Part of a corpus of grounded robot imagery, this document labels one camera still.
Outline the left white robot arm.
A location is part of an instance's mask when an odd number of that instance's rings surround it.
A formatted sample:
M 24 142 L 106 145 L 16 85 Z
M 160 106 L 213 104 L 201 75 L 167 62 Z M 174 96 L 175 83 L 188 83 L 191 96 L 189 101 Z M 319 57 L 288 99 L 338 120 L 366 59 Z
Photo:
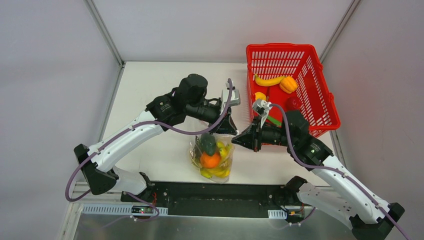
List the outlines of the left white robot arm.
M 221 97 L 207 99 L 208 81 L 192 73 L 169 93 L 157 96 L 138 116 L 110 137 L 91 146 L 79 144 L 74 154 L 93 195 L 112 189 L 131 193 L 140 202 L 152 198 L 153 189 L 142 173 L 116 167 L 116 163 L 142 143 L 167 130 L 195 136 L 201 134 L 236 135 L 231 108 L 241 103 L 239 90 L 228 79 Z

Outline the orange toy orange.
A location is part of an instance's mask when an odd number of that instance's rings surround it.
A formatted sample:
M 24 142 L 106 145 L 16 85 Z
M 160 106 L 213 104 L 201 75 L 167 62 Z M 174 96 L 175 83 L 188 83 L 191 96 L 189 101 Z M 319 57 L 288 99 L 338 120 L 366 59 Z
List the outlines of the orange toy orange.
M 206 152 L 203 152 L 200 156 L 200 164 L 203 168 L 213 169 L 220 164 L 221 157 L 218 152 L 215 152 L 213 155 L 208 155 Z

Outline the red plastic basket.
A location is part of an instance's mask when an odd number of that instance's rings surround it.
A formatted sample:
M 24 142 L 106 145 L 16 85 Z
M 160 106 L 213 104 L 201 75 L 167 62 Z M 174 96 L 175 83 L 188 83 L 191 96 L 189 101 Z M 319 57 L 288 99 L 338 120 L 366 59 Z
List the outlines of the red plastic basket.
M 313 45 L 294 43 L 249 44 L 247 59 L 247 100 L 251 106 L 257 92 L 267 100 L 279 104 L 285 111 L 292 110 L 293 100 L 300 104 L 298 109 L 309 122 L 309 132 L 318 138 L 328 131 L 340 127 L 341 121 L 329 91 L 323 65 Z M 264 80 L 290 76 L 298 88 L 288 94 L 278 85 L 260 86 L 255 76 Z

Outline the dark green avocado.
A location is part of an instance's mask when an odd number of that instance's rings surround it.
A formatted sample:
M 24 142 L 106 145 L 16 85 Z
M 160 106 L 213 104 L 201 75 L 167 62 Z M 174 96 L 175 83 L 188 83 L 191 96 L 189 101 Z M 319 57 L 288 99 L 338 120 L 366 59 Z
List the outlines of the dark green avocado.
M 208 156 L 213 156 L 217 151 L 216 139 L 212 134 L 203 133 L 199 139 L 200 150 Z

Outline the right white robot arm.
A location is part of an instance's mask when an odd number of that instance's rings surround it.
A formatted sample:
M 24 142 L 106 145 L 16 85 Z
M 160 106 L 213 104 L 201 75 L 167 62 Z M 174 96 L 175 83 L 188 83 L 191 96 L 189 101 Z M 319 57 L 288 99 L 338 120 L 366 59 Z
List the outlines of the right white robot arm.
M 281 206 L 304 203 L 337 219 L 358 240 L 384 240 L 405 209 L 389 203 L 369 190 L 353 176 L 321 140 L 309 133 L 309 123 L 298 110 L 286 112 L 280 127 L 262 123 L 257 116 L 232 143 L 258 152 L 263 144 L 284 146 L 302 167 L 329 184 L 337 195 L 322 192 L 300 176 L 294 176 L 282 188 Z

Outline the clear zip top bag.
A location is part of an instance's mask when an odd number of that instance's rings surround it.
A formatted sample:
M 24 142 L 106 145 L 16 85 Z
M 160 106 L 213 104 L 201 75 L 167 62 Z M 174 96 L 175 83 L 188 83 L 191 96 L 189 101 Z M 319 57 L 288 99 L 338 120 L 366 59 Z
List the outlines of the clear zip top bag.
M 189 157 L 199 174 L 214 183 L 229 181 L 235 146 L 230 135 L 203 133 L 190 142 Z

